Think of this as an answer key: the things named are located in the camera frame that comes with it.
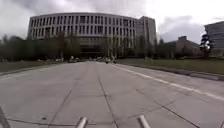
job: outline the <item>building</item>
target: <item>building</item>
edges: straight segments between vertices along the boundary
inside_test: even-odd
[[[199,56],[202,54],[199,44],[188,40],[187,36],[181,36],[178,40],[159,44],[158,52],[170,58],[173,58],[175,55]]]
[[[224,21],[205,25],[205,31],[214,44],[214,50],[224,49]]]
[[[133,48],[137,37],[146,43],[156,40],[155,20],[140,19],[103,13],[57,13],[30,18],[28,36],[45,39],[63,35],[81,37],[81,45],[92,46],[102,43],[104,37],[116,37],[118,44],[128,38],[128,47]]]

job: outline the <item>gray sky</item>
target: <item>gray sky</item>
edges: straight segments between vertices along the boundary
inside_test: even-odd
[[[26,37],[30,16],[57,12],[102,12],[156,19],[165,41],[186,35],[199,43],[204,24],[224,19],[223,0],[0,0],[0,37]]]

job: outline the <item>concrete pavement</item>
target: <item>concrete pavement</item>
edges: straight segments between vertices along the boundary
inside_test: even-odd
[[[0,77],[0,105],[12,128],[224,128],[224,83],[98,62]]]

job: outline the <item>grass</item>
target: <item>grass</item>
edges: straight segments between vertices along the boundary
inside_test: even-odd
[[[0,62],[0,72],[8,72],[18,69],[38,67],[59,62],[46,62],[46,61],[24,61],[24,62]]]
[[[145,60],[124,59],[120,63],[185,69],[224,75],[224,60]]]

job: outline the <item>tall building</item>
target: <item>tall building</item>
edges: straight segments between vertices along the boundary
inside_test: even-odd
[[[205,31],[214,43],[214,49],[224,49],[224,21],[205,25]]]

